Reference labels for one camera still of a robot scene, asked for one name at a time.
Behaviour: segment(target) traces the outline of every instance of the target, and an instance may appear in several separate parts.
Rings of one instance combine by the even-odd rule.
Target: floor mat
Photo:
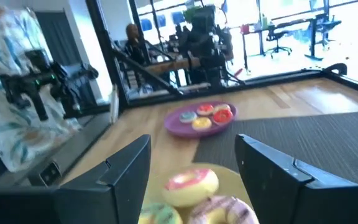
[[[203,138],[193,162],[209,162],[238,172],[234,153],[236,134],[246,134],[358,183],[358,112],[235,121],[225,132]]]

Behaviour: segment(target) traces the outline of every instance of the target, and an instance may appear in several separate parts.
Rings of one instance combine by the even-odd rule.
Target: person
[[[125,44],[124,51],[128,56],[139,63],[141,66],[147,66],[146,57],[143,54],[141,49],[141,45],[139,42],[139,30],[135,24],[128,24],[126,27],[126,35],[128,41]],[[161,89],[160,85],[150,77],[143,77],[146,83],[150,84],[153,90]],[[159,75],[159,78],[166,82],[170,82],[170,72],[165,72]]]
[[[146,65],[146,59],[140,48],[139,43],[139,30],[135,24],[128,24],[126,27],[126,34],[128,41],[125,44],[125,53],[130,56],[131,59],[139,63],[140,65]]]

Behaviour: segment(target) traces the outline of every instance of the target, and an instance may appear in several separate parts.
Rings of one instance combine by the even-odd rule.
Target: floral fabric
[[[0,7],[0,74],[26,74],[31,66],[25,50],[47,49],[33,12]],[[49,119],[40,121],[35,108],[17,109],[7,102],[0,82],[0,158],[11,172],[26,169],[35,157],[61,145],[80,129],[45,87],[40,92]]]

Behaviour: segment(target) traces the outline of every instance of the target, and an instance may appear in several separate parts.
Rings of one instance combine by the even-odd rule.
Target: glass wall
[[[182,14],[186,9],[185,2],[185,0],[165,0],[155,4],[163,39],[167,40],[169,35],[175,33],[175,24],[191,28]],[[204,1],[205,4],[215,3],[217,6],[222,2],[222,0]],[[312,33],[309,22],[274,30],[275,33],[285,32],[285,35],[278,40],[278,46],[290,48],[290,55],[287,51],[279,50],[279,53],[273,53],[271,57],[271,51],[268,50],[277,48],[277,41],[269,41],[269,32],[265,30],[244,36],[248,66],[252,71],[252,75],[245,78],[345,62],[349,67],[349,76],[358,80],[356,75],[358,74],[358,1],[353,0],[227,0],[226,17],[227,25],[231,28],[234,64],[237,67],[244,66],[244,46],[240,26],[257,24],[260,17],[262,20],[266,18],[267,21],[279,25],[302,18],[307,19],[326,11],[329,11],[327,19],[318,21],[315,45],[316,56],[322,58],[322,61],[305,57],[305,54],[309,55],[311,52]],[[140,8],[138,12],[141,15],[145,38],[157,44],[157,30],[153,15],[150,13],[151,6]],[[322,23],[330,21],[341,22],[333,27],[322,26]],[[261,49],[264,52],[268,51],[265,56],[261,53]]]
[[[328,34],[335,41],[330,42],[324,61],[346,63],[348,77],[358,81],[358,2],[342,4],[346,2],[350,1],[330,0],[330,18],[341,23]]]

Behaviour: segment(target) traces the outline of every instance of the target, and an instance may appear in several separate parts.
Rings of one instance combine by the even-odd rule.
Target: woman
[[[140,65],[146,65],[146,59],[139,44],[139,31],[135,24],[129,24],[126,27],[128,41],[125,44],[125,52],[131,59]]]

